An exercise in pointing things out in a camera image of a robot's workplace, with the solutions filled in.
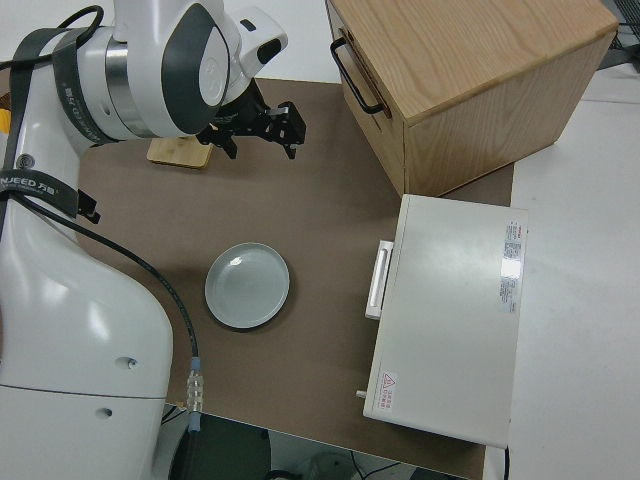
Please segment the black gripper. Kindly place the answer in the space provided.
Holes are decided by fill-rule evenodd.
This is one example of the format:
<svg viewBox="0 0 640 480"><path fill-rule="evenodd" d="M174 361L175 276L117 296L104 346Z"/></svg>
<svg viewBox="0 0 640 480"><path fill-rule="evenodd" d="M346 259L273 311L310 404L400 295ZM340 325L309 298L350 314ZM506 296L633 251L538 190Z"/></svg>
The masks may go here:
<svg viewBox="0 0 640 480"><path fill-rule="evenodd" d="M257 83L250 82L241 95L218 110L196 139L202 145L215 145L230 159L236 159L238 147L234 136L259 137L277 143L289 159L295 159L298 146L305 141L306 123L293 102L269 107Z"/></svg>
<svg viewBox="0 0 640 480"><path fill-rule="evenodd" d="M96 210L97 201L82 190L78 190L77 193L77 214L86 218L92 224L98 224L101 219L101 215Z"/></svg>

